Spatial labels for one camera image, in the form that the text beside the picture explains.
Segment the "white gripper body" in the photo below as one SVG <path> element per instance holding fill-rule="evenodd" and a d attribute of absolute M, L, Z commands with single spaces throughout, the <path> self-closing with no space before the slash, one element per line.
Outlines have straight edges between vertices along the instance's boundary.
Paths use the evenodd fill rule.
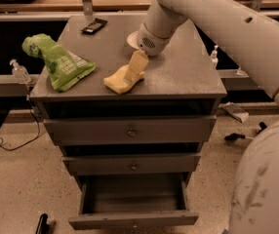
<path fill-rule="evenodd" d="M 169 42 L 169 38 L 159 38 L 150 33 L 144 23 L 140 25 L 137 34 L 137 45 L 139 49 L 146 52 L 148 56 L 154 57 L 160 55 Z"/>

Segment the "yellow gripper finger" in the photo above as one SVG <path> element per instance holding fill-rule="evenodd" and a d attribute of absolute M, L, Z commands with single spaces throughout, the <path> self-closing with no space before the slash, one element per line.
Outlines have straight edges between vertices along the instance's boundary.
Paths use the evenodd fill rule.
<path fill-rule="evenodd" d="M 126 69 L 125 79 L 128 82 L 136 82 L 141 79 L 148 63 L 149 59 L 146 52 L 135 51 Z"/>

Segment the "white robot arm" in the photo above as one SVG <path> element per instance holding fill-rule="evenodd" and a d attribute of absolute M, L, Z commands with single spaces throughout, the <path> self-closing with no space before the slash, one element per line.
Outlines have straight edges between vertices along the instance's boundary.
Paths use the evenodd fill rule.
<path fill-rule="evenodd" d="M 152 0 L 137 46 L 159 55 L 192 20 L 279 105 L 279 22 L 233 0 Z M 279 121 L 245 150 L 234 182 L 229 234 L 279 234 Z"/>

